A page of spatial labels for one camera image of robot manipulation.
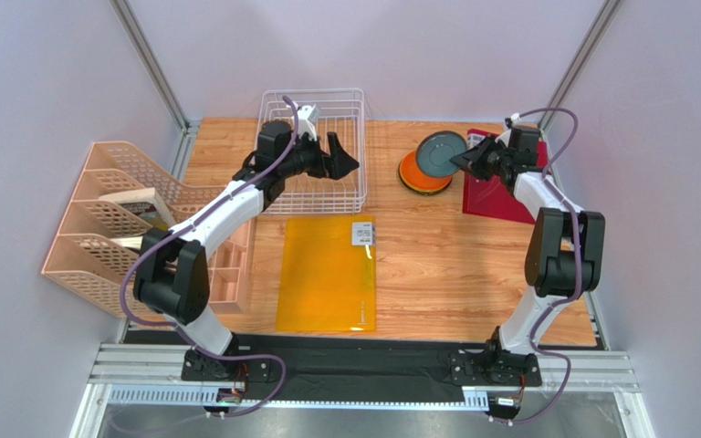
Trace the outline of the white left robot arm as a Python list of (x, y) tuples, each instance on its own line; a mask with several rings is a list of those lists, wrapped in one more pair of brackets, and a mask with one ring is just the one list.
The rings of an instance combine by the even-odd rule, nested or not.
[(203, 355), (229, 361), (235, 336), (209, 305), (208, 259), (240, 226), (263, 213), (285, 189), (288, 178), (306, 174), (340, 180), (359, 169), (337, 134), (322, 137), (306, 123), (267, 121), (256, 148), (220, 195), (169, 230), (153, 228), (143, 237), (140, 256), (124, 277), (134, 298), (180, 330)]

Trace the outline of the orange plate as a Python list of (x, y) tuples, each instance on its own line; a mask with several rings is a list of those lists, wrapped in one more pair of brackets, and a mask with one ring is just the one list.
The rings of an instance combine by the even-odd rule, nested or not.
[(445, 184), (448, 181), (453, 181), (452, 176), (446, 177), (433, 177), (425, 174), (418, 167), (416, 162), (416, 152), (408, 152), (399, 162), (397, 174), (400, 181), (407, 181), (409, 184), (423, 187), (423, 188), (435, 188), (439, 185)]

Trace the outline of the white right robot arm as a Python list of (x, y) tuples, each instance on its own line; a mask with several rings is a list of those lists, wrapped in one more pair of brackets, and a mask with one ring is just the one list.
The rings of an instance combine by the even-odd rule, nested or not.
[(528, 285), (513, 314), (498, 326), (482, 351), (466, 353), (457, 381), (490, 385), (539, 385), (542, 335), (555, 317), (594, 290), (601, 278), (606, 220), (571, 201), (549, 167), (539, 165), (539, 131), (512, 126), (499, 135), (470, 130), (451, 162), (482, 181), (498, 181), (534, 221), (524, 263)]

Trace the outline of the green plate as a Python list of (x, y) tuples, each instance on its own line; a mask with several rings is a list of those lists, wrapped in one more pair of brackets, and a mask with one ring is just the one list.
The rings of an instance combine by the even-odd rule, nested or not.
[(435, 188), (423, 188), (411, 185), (407, 181), (403, 181), (403, 186), (413, 193), (417, 193), (424, 196), (431, 196), (446, 191), (450, 187), (451, 183), (451, 181), (448, 181), (447, 183), (439, 185)]

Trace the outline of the dark grey plate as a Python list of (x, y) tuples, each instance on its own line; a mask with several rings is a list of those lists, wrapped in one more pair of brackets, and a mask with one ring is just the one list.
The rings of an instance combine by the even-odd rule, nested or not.
[(467, 151), (466, 139), (459, 133), (442, 130), (427, 136), (415, 150), (415, 162), (427, 176), (452, 176), (460, 168), (452, 159)]

